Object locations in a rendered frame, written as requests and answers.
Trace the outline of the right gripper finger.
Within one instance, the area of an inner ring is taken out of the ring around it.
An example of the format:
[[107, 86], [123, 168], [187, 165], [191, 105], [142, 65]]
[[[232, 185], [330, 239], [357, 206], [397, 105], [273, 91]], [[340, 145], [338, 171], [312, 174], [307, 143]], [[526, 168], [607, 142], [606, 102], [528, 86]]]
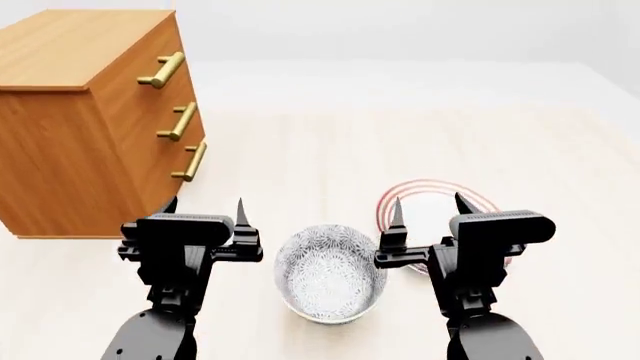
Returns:
[[404, 224], [403, 210], [400, 198], [394, 203], [394, 213], [391, 224], [381, 233], [379, 250], [383, 253], [395, 253], [405, 251], [407, 248], [408, 231]]
[[460, 215], [480, 214], [481, 209], [474, 205], [470, 200], [464, 197], [460, 192], [454, 195], [456, 207]]

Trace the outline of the wooden three-drawer cabinet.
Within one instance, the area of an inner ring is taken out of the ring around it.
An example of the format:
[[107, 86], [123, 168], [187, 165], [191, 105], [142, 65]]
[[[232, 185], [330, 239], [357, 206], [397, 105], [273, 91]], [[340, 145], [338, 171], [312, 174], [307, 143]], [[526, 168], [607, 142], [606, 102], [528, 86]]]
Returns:
[[140, 206], [91, 81], [172, 10], [45, 10], [0, 29], [0, 222], [115, 239]]

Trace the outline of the white plate with red rings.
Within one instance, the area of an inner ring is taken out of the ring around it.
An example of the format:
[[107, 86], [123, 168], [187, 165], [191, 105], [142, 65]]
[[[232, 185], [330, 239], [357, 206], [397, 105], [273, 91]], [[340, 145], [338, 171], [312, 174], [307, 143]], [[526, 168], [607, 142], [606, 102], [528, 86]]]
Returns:
[[462, 194], [481, 212], [498, 212], [499, 208], [481, 194], [452, 182], [436, 179], [414, 179], [389, 188], [376, 207], [376, 225], [386, 230], [395, 214], [395, 203], [401, 203], [404, 224], [408, 230], [407, 245], [426, 247], [449, 236], [449, 220], [458, 214], [455, 194]]

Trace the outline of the patterned glass bowl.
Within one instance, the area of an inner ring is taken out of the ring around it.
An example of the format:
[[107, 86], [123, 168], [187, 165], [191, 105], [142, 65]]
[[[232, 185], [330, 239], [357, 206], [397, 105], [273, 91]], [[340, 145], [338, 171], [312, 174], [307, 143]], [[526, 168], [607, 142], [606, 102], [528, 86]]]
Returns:
[[374, 307], [387, 271], [374, 265], [375, 243], [338, 224], [307, 227], [276, 254], [274, 282], [286, 306], [313, 323], [341, 325]]

